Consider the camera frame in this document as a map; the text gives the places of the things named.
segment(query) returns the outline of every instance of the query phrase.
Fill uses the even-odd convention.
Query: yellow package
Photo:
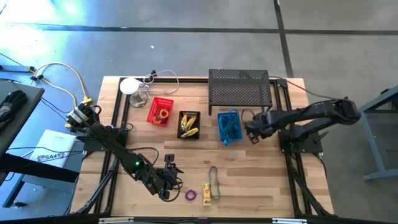
[[[210,184],[203,184],[203,206],[211,205]]]

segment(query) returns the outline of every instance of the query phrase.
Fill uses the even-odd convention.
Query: yellow connector
[[[92,103],[92,102],[93,102],[93,99],[88,98],[88,97],[85,97],[81,103],[88,103],[88,104],[90,104],[90,103]]]

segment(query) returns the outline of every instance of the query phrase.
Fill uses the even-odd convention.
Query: gray floor
[[[398,30],[395,0],[280,0],[280,7],[286,29]],[[277,28],[271,0],[10,0],[0,22]],[[153,69],[172,69],[179,75],[206,75],[209,68],[268,69],[270,75],[287,76],[279,34],[70,32],[13,26],[1,26],[0,32],[0,52],[36,67],[53,61],[68,63],[81,73],[93,98],[104,75],[145,75]],[[317,93],[348,96],[357,106],[398,84],[397,42],[398,35],[287,35],[294,77],[304,78],[306,87]],[[2,63],[11,64],[0,58]],[[45,76],[82,97],[78,80],[65,68],[50,67]],[[0,73],[0,77],[29,81],[23,74]],[[40,85],[49,101],[63,110],[72,106],[68,95]],[[308,97],[311,102],[319,100]],[[15,146],[35,146],[45,129],[65,132],[64,121],[44,105],[32,116]],[[376,171],[376,165],[361,122],[336,125],[329,131],[323,139],[324,160],[335,213],[398,222],[398,179],[362,180],[364,174]],[[16,179],[1,186],[0,203]],[[60,215],[69,196],[28,184],[17,199],[29,206],[0,208],[0,219]]]

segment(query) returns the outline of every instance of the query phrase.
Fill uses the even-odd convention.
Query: black tray
[[[181,127],[180,127],[180,125],[181,125],[181,119],[184,117],[185,114],[187,115],[187,118],[188,118],[187,121],[189,121],[189,119],[192,116],[196,116],[197,117],[195,122],[192,124],[191,129],[198,128],[199,131],[197,133],[195,133],[194,135],[192,135],[192,136],[189,136],[189,137],[186,137],[186,138],[181,138]],[[186,139],[194,139],[195,140],[195,139],[199,139],[199,137],[200,137],[200,112],[198,112],[198,111],[180,111],[180,114],[178,116],[177,138],[183,139],[183,140],[186,140]]]

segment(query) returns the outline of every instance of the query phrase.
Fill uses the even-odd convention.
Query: wooden table
[[[302,78],[290,78],[290,81],[304,87]],[[118,91],[119,77],[104,77],[98,104],[102,107],[101,122],[111,123],[113,108]],[[173,90],[176,83],[154,83],[152,89]],[[289,85],[289,94],[293,108],[308,105],[306,93]],[[141,182],[135,182],[120,167],[116,184],[112,216],[155,216],[155,217],[293,217],[292,199],[287,178],[285,157],[280,152],[277,135],[260,139],[256,145],[244,135],[242,141],[224,146],[220,141],[217,125],[217,113],[228,111],[227,107],[213,107],[213,115],[208,116],[208,84],[181,83],[180,89],[172,95],[153,93],[174,100],[174,108],[168,127],[147,123],[149,107],[130,107],[128,123],[134,125],[129,132],[127,147],[156,147],[159,160],[156,166],[164,165],[165,154],[175,154],[177,166],[184,174],[181,195],[174,202],[166,203],[152,196]],[[260,108],[251,108],[255,113]],[[121,123],[123,106],[120,107],[118,124]],[[177,139],[178,112],[191,110],[201,112],[200,140],[183,141]],[[251,119],[245,113],[243,119]],[[153,151],[142,151],[153,160]],[[103,164],[103,152],[94,152],[83,161],[73,199],[72,212],[78,210],[89,199],[97,187]],[[302,154],[304,170],[309,189],[324,206],[333,213],[328,185],[321,162],[312,154]],[[210,207],[202,205],[202,185],[208,183],[208,171],[211,166],[218,168],[221,200],[212,200]],[[192,202],[185,199],[189,189],[199,192]],[[301,191],[298,190],[300,208],[304,210]],[[104,191],[103,206],[108,190]],[[176,194],[173,190],[170,198]]]

